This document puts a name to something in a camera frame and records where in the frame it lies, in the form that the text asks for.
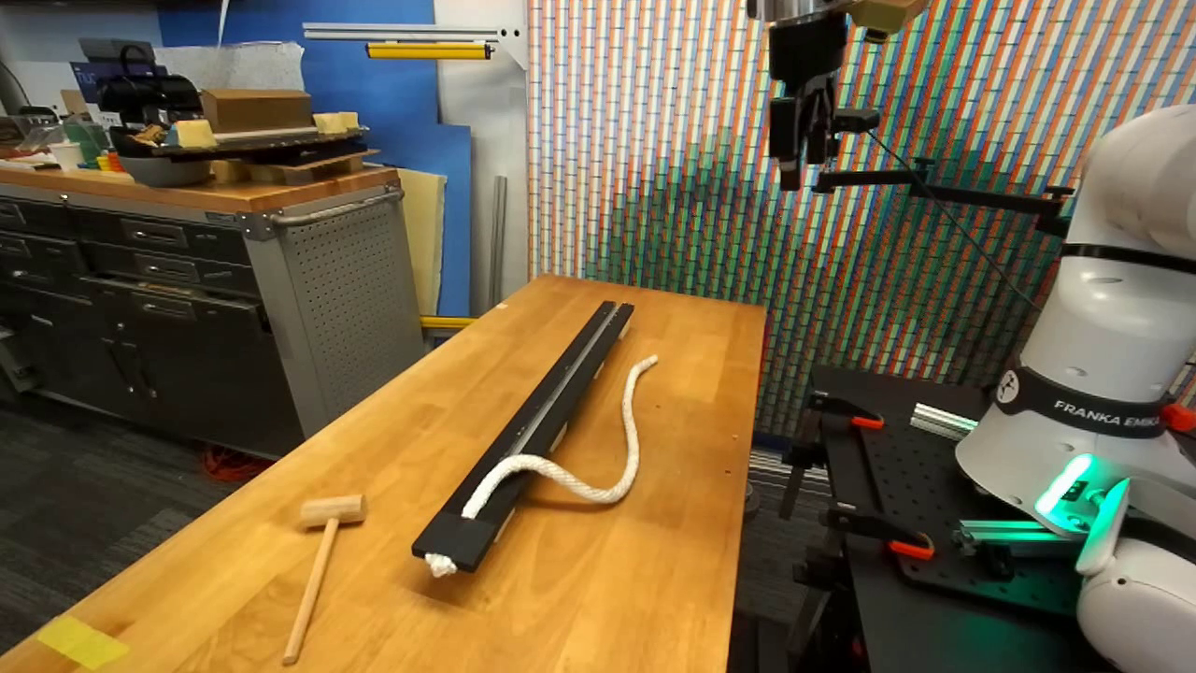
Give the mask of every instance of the wall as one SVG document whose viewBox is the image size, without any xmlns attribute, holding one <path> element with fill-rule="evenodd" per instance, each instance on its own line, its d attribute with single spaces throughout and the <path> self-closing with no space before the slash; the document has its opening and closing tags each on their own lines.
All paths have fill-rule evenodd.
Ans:
<svg viewBox="0 0 1196 673">
<path fill-rule="evenodd" d="M 155 12 L 153 5 L 0 5 L 0 61 L 22 80 L 33 103 L 58 103 L 58 88 L 73 88 L 68 61 L 82 61 L 77 37 L 134 37 L 155 43 Z"/>
<path fill-rule="evenodd" d="M 821 361 L 986 384 L 1017 350 L 1056 242 L 900 185 L 782 193 L 765 30 L 741 0 L 530 0 L 530 37 L 530 274 L 768 305 L 761 429 L 794 426 Z M 1192 100 L 1192 43 L 1189 0 L 929 5 L 849 50 L 842 103 L 882 108 L 893 152 L 857 139 L 844 166 L 1076 185 L 1102 129 Z"/>
<path fill-rule="evenodd" d="M 519 27 L 522 0 L 437 0 L 437 27 Z M 527 72 L 504 53 L 487 63 L 439 63 L 439 117 L 475 129 L 475 305 L 527 285 Z M 489 295 L 493 176 L 507 179 L 500 291 Z"/>
<path fill-rule="evenodd" d="M 475 299 L 475 147 L 466 128 L 439 123 L 433 63 L 375 63 L 357 42 L 307 42 L 304 21 L 431 21 L 431 0 L 294 5 L 236 0 L 223 43 L 297 42 L 304 82 L 319 108 L 353 108 L 386 166 L 449 176 L 439 314 L 469 314 Z M 211 43 L 216 5 L 164 5 L 164 43 Z"/>
</svg>

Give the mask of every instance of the patterned wall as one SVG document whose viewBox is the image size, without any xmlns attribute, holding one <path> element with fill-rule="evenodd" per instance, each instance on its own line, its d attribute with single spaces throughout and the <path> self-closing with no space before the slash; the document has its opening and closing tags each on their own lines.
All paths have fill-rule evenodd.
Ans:
<svg viewBox="0 0 1196 673">
<path fill-rule="evenodd" d="M 817 361 L 986 384 L 1017 350 L 1056 242 L 900 185 L 782 193 L 745 0 L 530 0 L 530 50 L 530 274 L 768 305 L 761 429 L 793 429 Z M 849 50 L 842 103 L 882 108 L 882 129 L 842 157 L 1041 189 L 1192 85 L 1189 0 L 940 0 Z"/>
</svg>

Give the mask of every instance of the mallet head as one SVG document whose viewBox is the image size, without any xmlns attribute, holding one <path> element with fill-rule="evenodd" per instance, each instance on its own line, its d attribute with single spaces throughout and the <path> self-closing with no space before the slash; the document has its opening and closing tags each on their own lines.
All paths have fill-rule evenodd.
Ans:
<svg viewBox="0 0 1196 673">
<path fill-rule="evenodd" d="M 297 528 L 326 528 L 328 521 L 336 521 L 340 528 L 362 523 L 365 521 L 365 498 L 362 495 L 346 495 L 346 498 L 304 501 Z"/>
</svg>

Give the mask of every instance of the workbench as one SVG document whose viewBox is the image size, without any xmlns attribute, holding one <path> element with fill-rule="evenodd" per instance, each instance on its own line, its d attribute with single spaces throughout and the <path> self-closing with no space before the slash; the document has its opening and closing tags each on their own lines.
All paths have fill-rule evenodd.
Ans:
<svg viewBox="0 0 1196 673">
<path fill-rule="evenodd" d="M 426 350 L 397 200 L 0 167 L 0 384 L 281 455 Z"/>
<path fill-rule="evenodd" d="M 882 511 L 874 475 L 864 453 L 907 453 L 907 440 L 926 440 L 949 453 L 945 437 L 900 432 L 915 402 L 934 402 L 978 420 L 978 387 L 949 387 L 929 381 L 864 375 L 864 370 L 813 370 L 813 387 L 852 401 L 885 415 L 885 429 L 870 440 L 832 415 L 821 415 L 828 490 L 864 511 Z M 969 669 L 969 673 L 1056 673 L 1056 669 L 1111 669 L 1078 635 L 1067 617 L 1041 617 L 1031 610 L 963 598 L 936 588 L 907 582 L 895 561 L 874 537 L 849 537 L 852 596 L 864 628 L 868 665 L 874 673 L 904 669 Z"/>
<path fill-rule="evenodd" d="M 639 481 L 611 510 L 537 481 L 475 574 L 431 578 L 413 536 L 603 299 L 635 304 L 553 460 L 623 467 L 639 381 Z M 281 669 L 319 536 L 307 498 L 365 495 L 340 531 L 294 669 L 711 669 L 726 673 L 761 365 L 760 305 L 545 278 L 340 415 L 160 551 L 68 610 L 115 640 L 107 669 Z M 31 635 L 0 669 L 71 669 Z"/>
</svg>

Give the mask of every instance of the white cable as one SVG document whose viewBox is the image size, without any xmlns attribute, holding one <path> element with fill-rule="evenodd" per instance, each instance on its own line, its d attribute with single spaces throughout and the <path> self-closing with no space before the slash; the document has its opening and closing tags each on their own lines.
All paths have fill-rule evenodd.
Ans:
<svg viewBox="0 0 1196 673">
<path fill-rule="evenodd" d="M 479 521 L 479 511 L 487 510 L 487 501 L 493 498 L 493 490 L 507 477 L 507 475 L 519 475 L 519 471 L 535 471 L 540 477 L 553 477 L 559 481 L 563 490 L 571 490 L 575 498 L 590 501 L 590 506 L 615 506 L 631 495 L 635 487 L 635 475 L 639 475 L 639 429 L 635 429 L 635 384 L 639 379 L 657 361 L 657 356 L 646 356 L 639 357 L 631 370 L 626 370 L 626 384 L 623 384 L 623 432 L 626 432 L 626 465 L 623 465 L 623 475 L 609 487 L 609 490 L 598 490 L 581 477 L 575 477 L 571 471 L 563 471 L 559 465 L 553 460 L 540 460 L 540 455 L 504 455 L 500 465 L 493 465 L 493 471 L 479 481 L 479 490 L 469 495 L 469 501 L 459 510 L 462 521 Z M 421 556 L 426 569 L 439 578 L 439 574 L 451 574 L 454 563 L 451 556 L 444 553 L 426 553 Z"/>
</svg>

